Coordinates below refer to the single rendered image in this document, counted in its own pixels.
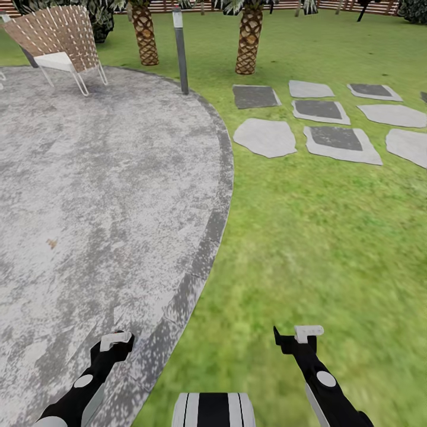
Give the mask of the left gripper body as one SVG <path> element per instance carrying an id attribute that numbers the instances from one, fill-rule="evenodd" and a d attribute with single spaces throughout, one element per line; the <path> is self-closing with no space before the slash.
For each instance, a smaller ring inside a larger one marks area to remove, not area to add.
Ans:
<path id="1" fill-rule="evenodd" d="M 97 361 L 106 361 L 109 364 L 110 370 L 118 361 L 124 361 L 128 357 L 127 342 L 113 343 L 110 350 L 100 352 L 100 344 L 94 345 L 90 350 L 91 365 Z"/>

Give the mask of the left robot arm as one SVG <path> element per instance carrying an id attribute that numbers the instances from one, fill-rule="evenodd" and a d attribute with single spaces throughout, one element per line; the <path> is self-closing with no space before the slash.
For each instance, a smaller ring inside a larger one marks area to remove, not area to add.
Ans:
<path id="1" fill-rule="evenodd" d="M 91 367 L 73 383 L 72 389 L 56 404 L 44 410 L 32 427 L 85 427 L 103 401 L 104 383 L 113 365 L 132 352 L 135 336 L 131 332 L 102 335 L 90 350 Z"/>

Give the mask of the robot trunk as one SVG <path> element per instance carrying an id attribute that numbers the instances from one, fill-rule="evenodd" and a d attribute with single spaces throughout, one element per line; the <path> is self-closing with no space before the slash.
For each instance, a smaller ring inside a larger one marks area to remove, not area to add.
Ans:
<path id="1" fill-rule="evenodd" d="M 256 427 L 247 393 L 180 393 L 171 427 Z"/>

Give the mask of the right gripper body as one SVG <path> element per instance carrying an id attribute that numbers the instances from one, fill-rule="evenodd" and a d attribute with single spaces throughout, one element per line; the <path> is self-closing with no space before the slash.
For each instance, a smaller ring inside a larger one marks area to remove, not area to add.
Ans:
<path id="1" fill-rule="evenodd" d="M 315 336 L 308 336 L 308 343 L 298 343 L 294 336 L 281 336 L 281 350 L 283 354 L 293 354 L 297 363 L 302 356 L 317 353 Z"/>

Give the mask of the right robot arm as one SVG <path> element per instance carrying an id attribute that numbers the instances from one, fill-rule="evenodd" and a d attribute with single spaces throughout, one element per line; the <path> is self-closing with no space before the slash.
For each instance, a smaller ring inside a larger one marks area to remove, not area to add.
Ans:
<path id="1" fill-rule="evenodd" d="M 283 354 L 293 354 L 305 379 L 305 392 L 322 427 L 374 427 L 368 416 L 357 412 L 344 396 L 336 378 L 318 360 L 316 335 L 323 327 L 295 326 L 295 336 L 279 336 L 273 328 L 276 345 Z"/>

